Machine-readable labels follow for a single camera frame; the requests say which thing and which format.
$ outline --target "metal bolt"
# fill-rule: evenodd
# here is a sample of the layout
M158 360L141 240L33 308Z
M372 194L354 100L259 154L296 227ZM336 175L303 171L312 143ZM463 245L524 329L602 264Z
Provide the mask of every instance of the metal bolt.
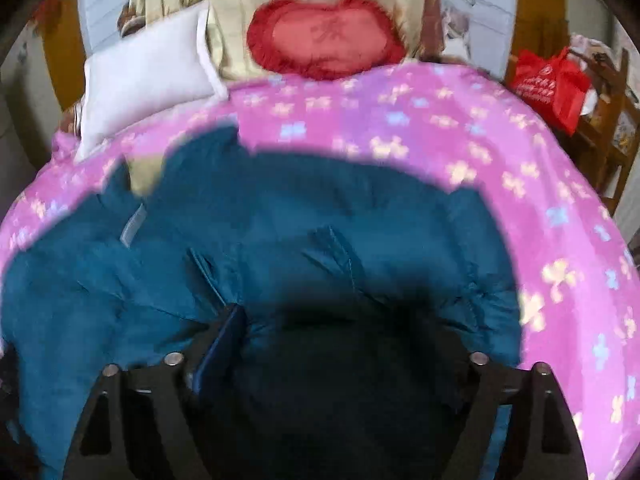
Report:
M540 375L551 375L551 366L549 366L546 363L537 363L536 364L536 371Z
M180 352L171 352L164 356L164 362L169 366L179 365L183 359L184 356Z
M118 367L118 365L114 365L114 364L110 364L110 365L106 365L103 369L102 369L102 374L105 377L113 377L115 374L117 374L120 371L120 368Z
M478 366L484 366L489 362L489 356L487 354L483 354L482 352L473 352L471 354L471 362Z

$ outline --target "black metal frame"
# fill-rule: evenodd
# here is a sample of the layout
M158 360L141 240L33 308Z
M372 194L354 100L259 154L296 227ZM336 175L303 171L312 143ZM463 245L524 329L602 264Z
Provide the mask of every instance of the black metal frame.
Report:
M241 345L246 317L240 306L228 307L221 319L194 339L182 353L168 354L158 365L122 371L108 365L98 377L82 412L65 465L63 480L138 480L127 459L123 420L124 390L148 396L153 405L169 478L210 480L190 427L184 404L211 402L216 383L225 375ZM512 406L507 441L497 480L586 480L582 448L571 413L550 367L508 368L484 354L469 355L457 336L447 333L447 349L462 397L470 409L457 447L441 480L476 480L501 405ZM110 446L100 453L86 450L98 404L107 402ZM144 459L145 463L153 460Z

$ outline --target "label tag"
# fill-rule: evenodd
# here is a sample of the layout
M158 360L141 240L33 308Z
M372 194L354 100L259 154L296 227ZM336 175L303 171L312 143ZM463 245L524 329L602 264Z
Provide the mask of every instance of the label tag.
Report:
M137 209L135 213L133 213L132 217L129 218L129 221L124 226L122 230L122 234L120 235L120 241L122 244L129 249L131 247L131 243L133 238L136 236L142 222L145 221L146 218L146 209L143 204Z

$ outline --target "wooden door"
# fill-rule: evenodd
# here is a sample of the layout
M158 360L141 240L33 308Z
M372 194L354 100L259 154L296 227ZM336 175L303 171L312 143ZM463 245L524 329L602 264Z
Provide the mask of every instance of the wooden door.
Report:
M518 0L511 53L551 57L569 44L566 0Z
M38 24L53 89L65 110L84 94L84 46L78 0L60 0L55 12Z

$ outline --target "bed sheet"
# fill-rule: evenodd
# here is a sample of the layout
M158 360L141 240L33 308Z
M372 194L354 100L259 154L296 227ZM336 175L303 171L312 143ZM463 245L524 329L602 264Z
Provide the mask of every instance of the bed sheet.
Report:
M73 164L52 160L0 228L0 276L123 156L164 153L214 122L239 124L251 149L314 150L393 164L449 189L481 189L520 287L523 366L552 365L582 440L590 479L612 480L640 442L640 281L615 224L527 105L473 69L404 64L337 82L274 76L156 114Z

